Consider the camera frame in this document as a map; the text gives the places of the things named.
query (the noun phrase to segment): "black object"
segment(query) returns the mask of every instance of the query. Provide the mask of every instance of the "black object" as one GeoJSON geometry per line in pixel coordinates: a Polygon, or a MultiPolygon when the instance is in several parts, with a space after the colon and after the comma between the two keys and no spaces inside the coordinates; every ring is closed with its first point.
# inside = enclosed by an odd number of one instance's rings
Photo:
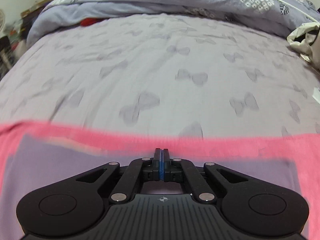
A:
{"type": "Polygon", "coordinates": [[[309,208],[296,192],[216,163],[196,167],[168,149],[111,162],[24,196],[24,240],[302,240],[309,208]],[[179,182],[183,194],[139,194],[144,182],[179,182]]]}

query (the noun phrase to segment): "mattress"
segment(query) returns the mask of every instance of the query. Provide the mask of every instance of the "mattress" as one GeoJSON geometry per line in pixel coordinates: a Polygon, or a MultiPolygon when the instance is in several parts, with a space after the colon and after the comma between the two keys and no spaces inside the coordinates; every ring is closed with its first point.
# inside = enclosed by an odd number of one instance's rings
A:
{"type": "Polygon", "coordinates": [[[0,121],[145,135],[320,131],[316,73],[280,37],[182,15],[133,15],[41,38],[0,83],[0,121]]]}

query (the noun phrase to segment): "pink object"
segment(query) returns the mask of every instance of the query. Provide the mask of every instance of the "pink object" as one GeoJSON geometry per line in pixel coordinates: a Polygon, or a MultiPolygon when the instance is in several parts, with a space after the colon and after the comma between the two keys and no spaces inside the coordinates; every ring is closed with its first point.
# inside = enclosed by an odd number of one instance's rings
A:
{"type": "Polygon", "coordinates": [[[63,137],[105,150],[139,152],[168,148],[175,157],[199,160],[285,158],[296,163],[302,195],[308,200],[309,239],[320,239],[320,135],[304,134],[285,138],[164,138],[121,135],[84,128],[63,127],[50,123],[19,122],[0,126],[0,187],[9,155],[16,152],[25,134],[38,138],[63,137]]]}

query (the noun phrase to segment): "silver rivet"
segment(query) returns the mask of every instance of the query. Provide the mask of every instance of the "silver rivet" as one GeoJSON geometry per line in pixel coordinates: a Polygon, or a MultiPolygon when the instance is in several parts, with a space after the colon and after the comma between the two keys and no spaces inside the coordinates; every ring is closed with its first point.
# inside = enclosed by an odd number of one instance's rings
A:
{"type": "Polygon", "coordinates": [[[206,192],[206,193],[201,193],[199,195],[199,198],[203,201],[211,201],[214,199],[214,195],[206,192]]]}
{"type": "Polygon", "coordinates": [[[127,198],[127,195],[123,193],[114,193],[111,196],[111,199],[114,201],[124,201],[126,198],[127,198]]]}

